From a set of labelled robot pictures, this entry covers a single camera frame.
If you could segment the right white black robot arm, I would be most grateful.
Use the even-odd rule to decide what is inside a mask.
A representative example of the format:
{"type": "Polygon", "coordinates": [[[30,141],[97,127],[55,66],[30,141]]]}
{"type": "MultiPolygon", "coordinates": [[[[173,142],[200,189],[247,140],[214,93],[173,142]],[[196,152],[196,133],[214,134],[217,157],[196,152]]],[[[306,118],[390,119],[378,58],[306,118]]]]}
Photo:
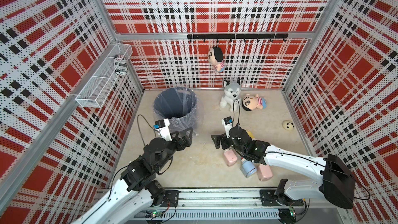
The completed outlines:
{"type": "Polygon", "coordinates": [[[307,177],[306,180],[280,181],[277,193],[282,194],[281,204],[288,200],[324,198],[331,204],[352,209],[354,205],[355,178],[336,155],[312,157],[281,149],[265,141],[252,139],[239,125],[221,135],[212,135],[217,149],[233,149],[252,163],[284,168],[307,177]]]}

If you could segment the grey bin with plastic liner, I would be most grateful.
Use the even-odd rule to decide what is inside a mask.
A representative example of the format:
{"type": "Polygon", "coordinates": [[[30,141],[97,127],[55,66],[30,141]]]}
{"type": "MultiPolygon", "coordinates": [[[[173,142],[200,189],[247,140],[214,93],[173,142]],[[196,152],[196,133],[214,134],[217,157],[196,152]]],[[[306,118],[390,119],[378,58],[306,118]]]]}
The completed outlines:
{"type": "Polygon", "coordinates": [[[168,119],[171,132],[192,128],[198,136],[203,124],[203,106],[195,92],[187,87],[169,88],[153,102],[154,120],[168,119]]]}

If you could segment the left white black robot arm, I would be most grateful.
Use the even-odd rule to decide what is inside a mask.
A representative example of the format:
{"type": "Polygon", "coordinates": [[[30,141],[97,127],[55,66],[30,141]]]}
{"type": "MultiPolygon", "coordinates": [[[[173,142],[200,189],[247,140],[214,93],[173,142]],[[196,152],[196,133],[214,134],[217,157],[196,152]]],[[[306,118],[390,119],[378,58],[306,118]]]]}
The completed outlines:
{"type": "Polygon", "coordinates": [[[161,135],[144,147],[144,153],[130,162],[120,178],[76,224],[124,224],[152,205],[160,205],[164,188],[155,179],[177,151],[192,144],[193,128],[161,135]]]}

